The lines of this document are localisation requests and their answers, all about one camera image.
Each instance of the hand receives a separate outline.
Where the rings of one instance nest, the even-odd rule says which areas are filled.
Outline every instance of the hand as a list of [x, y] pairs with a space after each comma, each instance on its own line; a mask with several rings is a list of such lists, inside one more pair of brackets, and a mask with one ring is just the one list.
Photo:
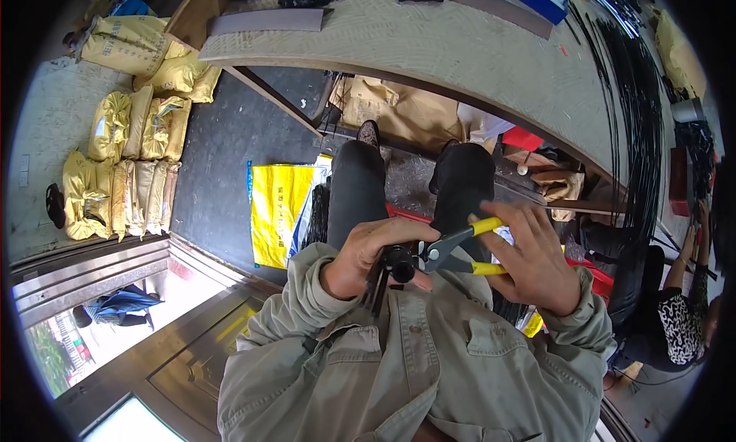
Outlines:
[[708, 217], [710, 216], [710, 210], [708, 209], [708, 202], [704, 199], [698, 201], [700, 206], [700, 225], [704, 228], [709, 226]]
[[695, 226], [689, 226], [687, 228], [687, 235], [685, 235], [685, 242], [682, 244], [682, 250], [680, 251], [680, 258], [685, 263], [693, 256], [693, 249], [695, 247]]
[[[439, 232], [427, 223], [406, 218], [386, 218], [360, 223], [348, 235], [336, 259], [322, 267], [319, 282], [328, 294], [338, 300], [350, 300], [363, 295], [366, 277], [384, 245], [401, 244], [414, 240], [433, 242]], [[429, 276], [414, 272], [410, 282], [424, 290], [432, 290]]]
[[580, 302], [580, 281], [565, 261], [557, 233], [544, 209], [485, 200], [481, 210], [501, 218], [516, 243], [511, 246], [494, 232], [478, 235], [509, 272], [486, 276], [488, 283], [511, 303], [534, 304], [557, 316], [571, 314]]

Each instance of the khaki jacket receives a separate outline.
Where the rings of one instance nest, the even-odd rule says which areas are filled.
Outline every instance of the khaki jacket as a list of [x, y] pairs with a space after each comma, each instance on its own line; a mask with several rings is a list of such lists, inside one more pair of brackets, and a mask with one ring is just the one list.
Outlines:
[[[460, 248], [454, 253], [468, 259]], [[337, 255], [311, 245], [283, 293], [250, 318], [225, 367], [223, 440], [411, 440], [429, 420], [458, 441], [589, 440], [615, 342], [593, 277], [564, 318], [530, 339], [491, 310], [483, 276], [440, 271], [433, 292], [387, 290], [375, 322], [319, 284]]]

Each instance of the wooden workbench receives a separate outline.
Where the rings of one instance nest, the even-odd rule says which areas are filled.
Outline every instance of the wooden workbench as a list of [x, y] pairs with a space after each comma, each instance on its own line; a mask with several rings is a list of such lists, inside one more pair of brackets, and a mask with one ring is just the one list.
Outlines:
[[[573, 1], [583, 17], [586, 13], [591, 18], [605, 16], [597, 5]], [[545, 40], [492, 14], [451, 1], [400, 5], [396, 0], [338, 0], [328, 6], [334, 12], [320, 32], [256, 31], [207, 37], [207, 20], [212, 17], [277, 6], [277, 0], [185, 0], [167, 33], [200, 51], [201, 60], [233, 73], [315, 133], [317, 122], [247, 67], [329, 69], [435, 92], [520, 125], [612, 180], [601, 84], [574, 21], [570, 22], [582, 45], [564, 23]], [[659, 62], [657, 52], [654, 48], [651, 51]], [[661, 225], [681, 240], [687, 224], [672, 215], [665, 194], [674, 122], [663, 91], [660, 97], [665, 134]], [[623, 121], [615, 89], [614, 100]], [[622, 123], [619, 130], [622, 166], [618, 178], [625, 184], [628, 172]]]

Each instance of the black and white patterned shirt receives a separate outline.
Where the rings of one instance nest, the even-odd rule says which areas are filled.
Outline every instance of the black and white patterned shirt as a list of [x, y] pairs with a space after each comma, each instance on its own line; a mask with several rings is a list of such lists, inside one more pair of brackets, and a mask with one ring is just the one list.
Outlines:
[[677, 365], [686, 365], [705, 354], [702, 324], [708, 313], [708, 267], [696, 265], [687, 297], [680, 288], [665, 288], [659, 302], [659, 319], [665, 329], [667, 353]]

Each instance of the gray floor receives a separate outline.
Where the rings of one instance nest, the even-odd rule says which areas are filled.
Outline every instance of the gray floor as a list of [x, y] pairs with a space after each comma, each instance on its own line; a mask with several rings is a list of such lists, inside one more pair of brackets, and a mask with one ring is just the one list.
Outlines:
[[[317, 109], [326, 77], [313, 69], [254, 67], [271, 86], [301, 106]], [[246, 163], [309, 163], [320, 152], [315, 135], [229, 73], [213, 104], [196, 104], [187, 129], [171, 231], [226, 263], [276, 284], [286, 272], [253, 264]]]

